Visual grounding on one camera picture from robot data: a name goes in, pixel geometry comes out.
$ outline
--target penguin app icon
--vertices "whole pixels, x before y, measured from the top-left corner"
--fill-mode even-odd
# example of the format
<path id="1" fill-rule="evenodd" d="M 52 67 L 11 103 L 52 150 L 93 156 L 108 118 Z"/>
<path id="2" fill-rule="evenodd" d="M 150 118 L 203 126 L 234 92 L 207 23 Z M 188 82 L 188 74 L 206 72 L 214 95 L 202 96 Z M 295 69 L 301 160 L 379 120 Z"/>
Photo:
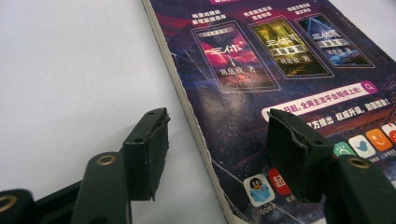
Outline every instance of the penguin app icon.
<path id="1" fill-rule="evenodd" d="M 245 179 L 244 187 L 250 202 L 256 207 L 269 203 L 275 198 L 274 191 L 264 175 L 254 175 Z"/>

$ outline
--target clamp jaw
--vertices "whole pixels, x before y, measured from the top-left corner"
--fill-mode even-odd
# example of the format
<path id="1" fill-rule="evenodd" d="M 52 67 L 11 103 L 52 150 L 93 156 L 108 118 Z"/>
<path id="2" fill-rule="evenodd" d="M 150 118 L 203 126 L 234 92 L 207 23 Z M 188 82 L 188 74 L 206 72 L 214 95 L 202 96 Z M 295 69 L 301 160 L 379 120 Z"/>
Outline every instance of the clamp jaw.
<path id="1" fill-rule="evenodd" d="M 0 223 L 132 223 L 130 201 L 155 200 L 169 148 L 169 120 L 166 108 L 149 111 L 119 152 L 94 156 L 83 180 L 36 202 L 25 189 L 0 192 Z"/>
<path id="2" fill-rule="evenodd" d="M 271 109 L 268 154 L 300 202 L 319 203 L 329 224 L 396 223 L 396 189 L 372 162 L 336 158 L 334 145 L 291 113 Z"/>

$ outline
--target purple book cover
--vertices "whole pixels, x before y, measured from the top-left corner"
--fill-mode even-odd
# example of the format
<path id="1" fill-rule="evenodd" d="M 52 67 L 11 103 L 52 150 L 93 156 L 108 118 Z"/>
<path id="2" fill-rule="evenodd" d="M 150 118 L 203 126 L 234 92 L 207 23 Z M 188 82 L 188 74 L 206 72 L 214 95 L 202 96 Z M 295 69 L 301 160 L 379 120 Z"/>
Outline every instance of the purple book cover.
<path id="1" fill-rule="evenodd" d="M 267 156 L 270 108 L 396 182 L 396 64 L 329 1 L 145 1 L 229 222 L 324 217 L 322 203 L 296 200 Z"/>

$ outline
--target orange app icon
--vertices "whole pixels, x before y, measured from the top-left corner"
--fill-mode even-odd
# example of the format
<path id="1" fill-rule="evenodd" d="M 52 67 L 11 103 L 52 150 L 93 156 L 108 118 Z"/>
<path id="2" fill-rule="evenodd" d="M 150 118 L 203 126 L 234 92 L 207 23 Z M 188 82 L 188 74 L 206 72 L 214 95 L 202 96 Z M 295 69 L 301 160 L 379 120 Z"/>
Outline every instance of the orange app icon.
<path id="1" fill-rule="evenodd" d="M 379 129 L 372 129 L 366 133 L 366 136 L 378 151 L 385 151 L 392 147 L 392 143 Z"/>

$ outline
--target white surface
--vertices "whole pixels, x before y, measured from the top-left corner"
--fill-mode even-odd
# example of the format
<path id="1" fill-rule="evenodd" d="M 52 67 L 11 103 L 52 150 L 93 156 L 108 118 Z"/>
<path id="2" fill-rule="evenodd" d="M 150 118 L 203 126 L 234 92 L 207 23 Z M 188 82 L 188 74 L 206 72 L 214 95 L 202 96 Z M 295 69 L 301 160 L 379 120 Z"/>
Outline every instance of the white surface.
<path id="1" fill-rule="evenodd" d="M 332 2 L 396 59 L 394 0 Z M 134 223 L 225 223 L 140 0 L 0 0 L 0 191 L 40 199 L 79 181 L 163 106 L 165 170 Z"/>

